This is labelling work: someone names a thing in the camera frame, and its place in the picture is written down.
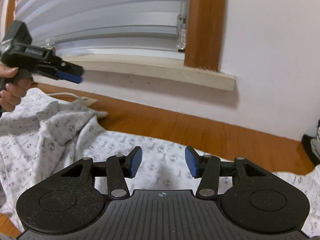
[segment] paper tag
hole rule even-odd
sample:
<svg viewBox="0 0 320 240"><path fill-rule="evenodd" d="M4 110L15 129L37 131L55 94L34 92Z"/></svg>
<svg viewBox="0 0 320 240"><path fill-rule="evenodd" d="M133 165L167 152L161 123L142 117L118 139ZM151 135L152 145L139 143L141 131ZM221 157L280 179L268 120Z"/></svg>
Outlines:
<svg viewBox="0 0 320 240"><path fill-rule="evenodd" d="M82 100L77 99L74 102L77 102L85 107L89 107L98 101L97 99L93 99L93 98L86 98L86 97L81 97L81 98L82 98Z"/></svg>

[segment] window sill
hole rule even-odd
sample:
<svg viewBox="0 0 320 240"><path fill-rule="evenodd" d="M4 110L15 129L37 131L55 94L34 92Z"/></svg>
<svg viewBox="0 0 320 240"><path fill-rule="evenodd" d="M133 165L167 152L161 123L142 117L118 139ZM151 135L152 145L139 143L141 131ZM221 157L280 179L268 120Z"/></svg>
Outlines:
<svg viewBox="0 0 320 240"><path fill-rule="evenodd" d="M197 68L185 67L183 60L135 55L94 54L65 57L85 70L133 74L196 84L233 91L236 77Z"/></svg>

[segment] wooden floor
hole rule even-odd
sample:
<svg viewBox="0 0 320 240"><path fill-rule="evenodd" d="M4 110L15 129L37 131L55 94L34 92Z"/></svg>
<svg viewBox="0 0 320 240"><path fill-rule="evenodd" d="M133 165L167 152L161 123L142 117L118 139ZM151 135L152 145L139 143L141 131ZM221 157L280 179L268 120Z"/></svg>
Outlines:
<svg viewBox="0 0 320 240"><path fill-rule="evenodd" d="M243 156L268 171L288 171L305 175L314 166L298 141L269 135L234 125L86 92L39 84L45 93L71 92L98 99L92 109L107 111L100 120L106 130L150 136L190 145L229 160ZM59 96L73 101L74 98ZM0 231L13 237L19 231L6 216L0 216Z"/></svg>

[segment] human hand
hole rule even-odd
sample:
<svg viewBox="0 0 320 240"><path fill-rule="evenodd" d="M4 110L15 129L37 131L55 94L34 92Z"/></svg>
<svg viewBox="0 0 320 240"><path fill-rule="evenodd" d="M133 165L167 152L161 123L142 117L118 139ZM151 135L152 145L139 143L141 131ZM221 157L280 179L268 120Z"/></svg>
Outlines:
<svg viewBox="0 0 320 240"><path fill-rule="evenodd" d="M9 68L0 64L0 78L12 78L18 73L18 68ZM5 85L6 90L0 91L0 105L7 112L12 112L17 105L21 103L21 98L27 94L32 82L28 79L21 79L18 85L8 83Z"/></svg>

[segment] white fabric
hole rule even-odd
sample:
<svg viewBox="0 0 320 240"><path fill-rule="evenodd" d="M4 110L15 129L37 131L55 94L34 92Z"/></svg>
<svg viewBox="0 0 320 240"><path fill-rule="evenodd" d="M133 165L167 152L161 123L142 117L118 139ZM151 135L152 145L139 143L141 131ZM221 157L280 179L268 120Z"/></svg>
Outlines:
<svg viewBox="0 0 320 240"><path fill-rule="evenodd" d="M183 145L106 131L97 122L97 118L105 116L106 113L51 98L39 89L28 91L16 111L3 114L0 212L7 214L19 230L23 231L23 227L15 204L20 194L84 156L96 162L104 161L111 155L127 155L135 146L141 146L143 157L137 175L126 179L130 192L133 189L196 190L199 179L193 179L188 171ZM307 176L286 172L277 175L307 195L311 209L303 231L309 236L320 235L319 167ZM230 178L220 178L219 193L231 186ZM95 187L106 193L104 178L97 179Z"/></svg>

